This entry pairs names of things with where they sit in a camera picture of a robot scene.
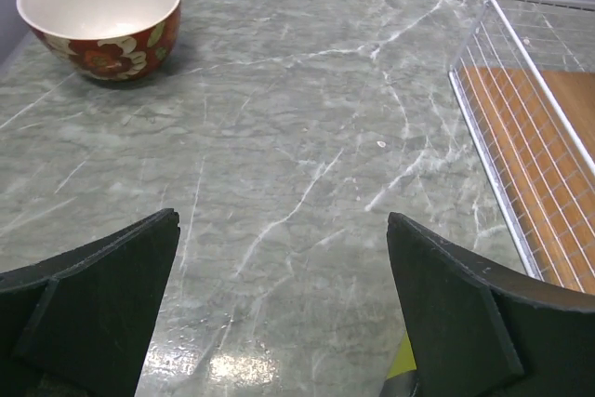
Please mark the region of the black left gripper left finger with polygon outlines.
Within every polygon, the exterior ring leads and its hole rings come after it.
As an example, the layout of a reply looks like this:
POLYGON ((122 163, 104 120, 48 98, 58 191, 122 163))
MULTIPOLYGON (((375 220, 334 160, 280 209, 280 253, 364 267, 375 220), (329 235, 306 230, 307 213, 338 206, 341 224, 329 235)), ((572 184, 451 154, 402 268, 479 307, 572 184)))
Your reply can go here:
POLYGON ((4 396, 132 396, 179 244, 164 208, 1 274, 4 396))

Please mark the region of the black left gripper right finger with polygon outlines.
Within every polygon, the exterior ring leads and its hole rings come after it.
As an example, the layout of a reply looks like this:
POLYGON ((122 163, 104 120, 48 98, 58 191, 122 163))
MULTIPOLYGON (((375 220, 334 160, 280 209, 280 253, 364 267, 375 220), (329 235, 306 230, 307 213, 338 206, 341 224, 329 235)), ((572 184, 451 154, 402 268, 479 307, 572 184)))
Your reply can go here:
POLYGON ((594 298, 388 218, 405 339, 389 396, 590 396, 594 298))

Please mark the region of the white wire wooden shelf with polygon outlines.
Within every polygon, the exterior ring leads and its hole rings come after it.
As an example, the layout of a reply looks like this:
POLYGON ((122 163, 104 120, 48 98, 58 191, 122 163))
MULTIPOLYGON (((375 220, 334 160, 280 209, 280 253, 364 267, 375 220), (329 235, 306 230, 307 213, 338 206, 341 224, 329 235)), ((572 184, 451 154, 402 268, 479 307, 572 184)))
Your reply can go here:
POLYGON ((526 272, 594 290, 594 7, 485 0, 448 71, 526 272))

